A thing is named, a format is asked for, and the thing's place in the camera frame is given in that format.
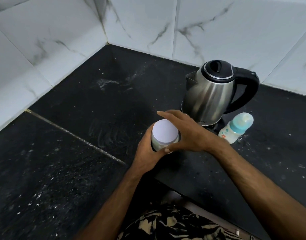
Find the stainless steel kettle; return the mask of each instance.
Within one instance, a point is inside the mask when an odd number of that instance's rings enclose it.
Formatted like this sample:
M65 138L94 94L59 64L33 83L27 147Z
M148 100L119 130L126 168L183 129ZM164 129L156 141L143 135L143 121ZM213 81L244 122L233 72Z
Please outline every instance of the stainless steel kettle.
M246 85L244 93L232 102L238 84ZM217 123L223 114L233 112L247 104L259 88L255 72L233 67L223 60L211 60L197 72L186 75L186 94L182 112L199 125Z

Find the black and beige patterned fabric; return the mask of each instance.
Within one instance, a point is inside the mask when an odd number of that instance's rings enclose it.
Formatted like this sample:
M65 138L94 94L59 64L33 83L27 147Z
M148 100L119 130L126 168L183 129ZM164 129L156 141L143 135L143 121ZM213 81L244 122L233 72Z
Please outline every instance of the black and beige patterned fabric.
M129 225L117 240L227 240L237 235L189 210L164 204Z

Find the black countertop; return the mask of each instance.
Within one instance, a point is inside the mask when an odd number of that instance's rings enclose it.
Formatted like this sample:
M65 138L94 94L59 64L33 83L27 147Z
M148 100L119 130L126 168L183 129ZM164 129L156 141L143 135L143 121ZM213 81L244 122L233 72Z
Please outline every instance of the black countertop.
M131 165L143 133L161 119L156 111L180 108L185 75L195 70L108 45L30 108L46 120L24 113L1 131L0 239L71 238ZM254 125L233 147L306 206L306 97L261 85L253 100L225 115L213 131L242 111L252 113ZM268 239L211 155L174 152L150 174Z

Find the tiled wall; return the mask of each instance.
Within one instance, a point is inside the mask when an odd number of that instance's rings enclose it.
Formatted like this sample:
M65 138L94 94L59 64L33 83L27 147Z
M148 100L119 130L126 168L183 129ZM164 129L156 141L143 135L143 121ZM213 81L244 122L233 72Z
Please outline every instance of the tiled wall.
M110 44L198 67L226 60L255 71L264 84L306 95L306 0L95 4Z
M0 130L107 42L93 0L21 1L0 11Z

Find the hand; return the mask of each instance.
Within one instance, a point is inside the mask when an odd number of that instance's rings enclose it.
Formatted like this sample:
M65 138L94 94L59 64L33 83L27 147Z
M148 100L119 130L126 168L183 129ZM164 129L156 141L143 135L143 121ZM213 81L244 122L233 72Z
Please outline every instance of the hand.
M158 111L157 114L169 120L181 133L181 140L167 147L171 152L176 150L195 152L204 150L214 153L217 148L229 145L225 139L204 129L187 114L179 110Z
M153 125L151 125L145 132L142 140L137 146L135 153L135 158L131 166L132 169L139 176L142 176L144 173L152 170L157 162L166 154L170 153L170 150L167 148L160 149L158 152L154 152L151 147L151 134Z

